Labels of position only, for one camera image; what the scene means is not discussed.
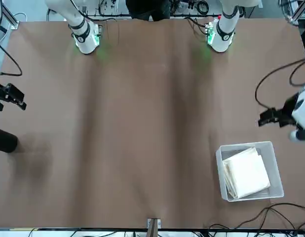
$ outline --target stack of napkins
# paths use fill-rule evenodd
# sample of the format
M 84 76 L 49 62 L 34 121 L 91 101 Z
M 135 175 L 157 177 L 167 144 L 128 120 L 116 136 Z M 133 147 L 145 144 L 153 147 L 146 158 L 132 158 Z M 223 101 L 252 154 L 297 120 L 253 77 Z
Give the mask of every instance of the stack of napkins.
M 265 164 L 255 147 L 223 161 L 227 190 L 233 198 L 243 198 L 270 187 Z

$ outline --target brown table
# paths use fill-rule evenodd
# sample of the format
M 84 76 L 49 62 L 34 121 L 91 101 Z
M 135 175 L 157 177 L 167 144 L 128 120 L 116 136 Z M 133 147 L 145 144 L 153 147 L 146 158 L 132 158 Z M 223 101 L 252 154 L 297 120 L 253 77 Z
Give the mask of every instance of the brown table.
M 163 228 L 232 227 L 272 203 L 305 205 L 305 144 L 289 141 L 292 127 L 258 128 L 254 100 L 264 75 L 305 56 L 297 28 L 240 20 L 218 54 L 187 20 L 103 24 L 102 45 L 87 56 L 65 22 L 22 23 L 11 34 L 24 74 L 0 82 L 19 87 L 28 107 L 0 113 L 0 128 L 20 140 L 14 154 L 0 153 L 0 227 L 144 228 L 149 217 Z M 16 71 L 7 59 L 3 68 Z M 296 92 L 290 71 L 263 84 L 263 102 L 280 107 Z M 256 141 L 273 142 L 285 197 L 222 200 L 215 151 Z M 278 210 L 305 221 L 305 211 Z M 265 227 L 286 228 L 273 213 Z

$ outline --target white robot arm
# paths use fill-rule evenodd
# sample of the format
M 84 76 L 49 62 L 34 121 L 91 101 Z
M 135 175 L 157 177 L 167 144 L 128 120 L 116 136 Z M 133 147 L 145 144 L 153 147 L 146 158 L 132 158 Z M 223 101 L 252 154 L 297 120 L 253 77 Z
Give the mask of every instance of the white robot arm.
M 219 21 L 213 23 L 213 32 L 209 43 L 221 53 L 231 44 L 236 24 L 239 20 L 239 6 L 257 6 L 261 0 L 221 0 L 223 13 Z
M 76 45 L 83 54 L 92 53 L 99 46 L 99 26 L 78 11 L 77 4 L 84 0 L 45 0 L 47 7 L 62 15 L 71 28 Z
M 270 108 L 260 114 L 259 126 L 271 122 L 279 123 L 280 127 L 296 126 L 297 130 L 290 134 L 291 141 L 305 141 L 305 87 L 287 99 L 282 109 Z

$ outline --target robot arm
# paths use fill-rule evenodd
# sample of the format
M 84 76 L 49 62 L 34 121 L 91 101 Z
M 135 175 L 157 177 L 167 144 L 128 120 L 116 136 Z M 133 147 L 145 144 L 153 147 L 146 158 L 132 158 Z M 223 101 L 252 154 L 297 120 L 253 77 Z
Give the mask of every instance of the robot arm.
M 279 123 L 280 127 L 294 125 L 297 130 L 291 132 L 291 141 L 305 141 L 305 87 L 299 93 L 289 98 L 282 109 L 267 109 L 260 114 L 258 125 Z
M 2 0 L 0 0 L 0 24 L 1 21 L 2 21 Z M 0 84 L 0 101 L 11 102 L 19 106 L 22 110 L 25 110 L 26 103 L 23 102 L 23 98 L 24 98 L 24 94 L 13 84 L 8 83 L 6 86 Z M 2 110 L 3 110 L 3 104 L 0 102 L 0 111 Z
M 239 20 L 239 6 L 257 6 L 260 0 L 221 0 L 223 13 L 219 21 L 214 22 L 212 36 L 208 44 L 221 53 L 231 44 L 236 24 Z
M 92 21 L 87 21 L 78 11 L 73 0 L 45 0 L 47 7 L 62 15 L 74 34 L 76 46 L 83 54 L 92 53 L 99 46 L 101 28 Z

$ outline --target plastic bin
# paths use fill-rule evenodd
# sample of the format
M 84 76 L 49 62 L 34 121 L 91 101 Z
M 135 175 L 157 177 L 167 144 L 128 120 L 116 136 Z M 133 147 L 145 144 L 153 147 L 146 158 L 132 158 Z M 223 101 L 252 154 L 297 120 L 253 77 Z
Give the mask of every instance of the plastic bin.
M 251 194 L 243 198 L 233 198 L 228 193 L 226 187 L 223 160 L 241 151 L 244 151 L 250 147 L 256 147 L 258 154 L 262 156 L 262 160 L 265 164 L 267 175 L 270 180 L 270 187 L 258 193 Z M 243 143 L 236 145 L 223 145 L 220 146 L 220 148 L 216 151 L 216 160 L 217 160 L 218 176 L 220 179 L 221 194 L 223 199 L 233 202 L 233 201 L 245 201 L 245 200 L 256 200 L 256 199 L 266 199 L 266 198 L 281 198 L 284 196 L 284 191 L 282 187 L 280 173 L 276 163 L 272 142 L 253 142 L 253 143 Z

